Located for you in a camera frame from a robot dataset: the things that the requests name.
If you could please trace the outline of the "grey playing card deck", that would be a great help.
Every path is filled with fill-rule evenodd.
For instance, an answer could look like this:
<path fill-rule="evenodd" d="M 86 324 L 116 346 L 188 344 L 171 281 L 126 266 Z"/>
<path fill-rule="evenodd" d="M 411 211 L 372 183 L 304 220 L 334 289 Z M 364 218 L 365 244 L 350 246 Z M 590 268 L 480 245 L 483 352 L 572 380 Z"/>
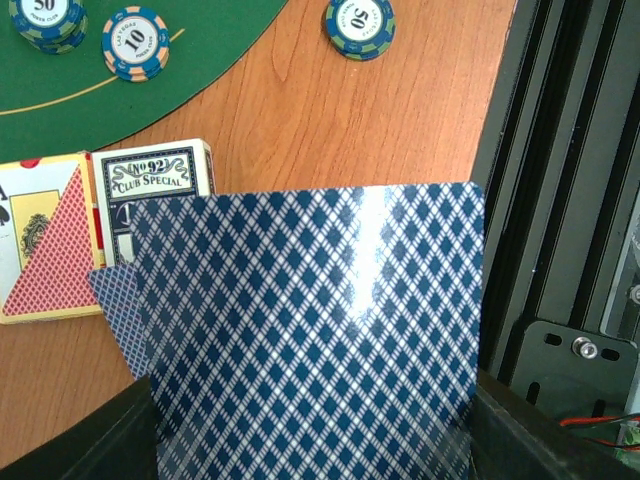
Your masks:
<path fill-rule="evenodd" d="M 484 195 L 472 183 L 131 209 L 164 479 L 465 479 Z"/>

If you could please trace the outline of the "blue poker chip stack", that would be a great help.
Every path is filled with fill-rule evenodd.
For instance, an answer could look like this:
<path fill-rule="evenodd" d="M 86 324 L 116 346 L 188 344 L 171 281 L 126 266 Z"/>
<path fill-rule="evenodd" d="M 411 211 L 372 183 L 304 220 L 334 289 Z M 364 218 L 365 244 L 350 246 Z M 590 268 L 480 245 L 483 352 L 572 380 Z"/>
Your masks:
<path fill-rule="evenodd" d="M 325 13 L 325 29 L 341 55 L 367 61 L 389 49 L 396 18 L 387 0 L 331 0 Z"/>

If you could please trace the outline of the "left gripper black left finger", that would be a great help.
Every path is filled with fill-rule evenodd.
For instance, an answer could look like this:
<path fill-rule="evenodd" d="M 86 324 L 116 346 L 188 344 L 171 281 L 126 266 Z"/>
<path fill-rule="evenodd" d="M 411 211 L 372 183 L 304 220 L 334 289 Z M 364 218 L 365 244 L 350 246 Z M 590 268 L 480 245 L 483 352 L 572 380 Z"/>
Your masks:
<path fill-rule="evenodd" d="M 1 469 L 3 479 L 156 479 L 155 405 L 147 376 L 69 430 Z"/>

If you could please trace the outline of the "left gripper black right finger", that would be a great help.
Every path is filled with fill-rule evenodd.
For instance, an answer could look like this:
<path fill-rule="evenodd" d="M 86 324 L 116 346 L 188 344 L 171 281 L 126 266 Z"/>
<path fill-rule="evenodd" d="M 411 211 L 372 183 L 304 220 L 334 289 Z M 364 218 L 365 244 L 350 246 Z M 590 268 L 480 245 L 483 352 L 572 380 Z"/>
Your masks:
<path fill-rule="evenodd" d="M 478 372 L 471 479 L 637 479 L 639 472 L 560 427 L 486 372 Z"/>

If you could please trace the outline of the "blue peach chips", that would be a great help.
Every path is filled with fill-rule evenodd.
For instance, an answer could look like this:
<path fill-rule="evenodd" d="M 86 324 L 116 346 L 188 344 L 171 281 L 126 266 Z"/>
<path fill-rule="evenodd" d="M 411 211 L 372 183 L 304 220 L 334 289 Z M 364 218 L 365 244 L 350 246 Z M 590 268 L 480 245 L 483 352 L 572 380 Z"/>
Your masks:
<path fill-rule="evenodd" d="M 128 6 L 106 21 L 101 48 L 105 64 L 113 74 L 130 82 L 146 82 L 168 63 L 169 31 L 153 9 Z"/>

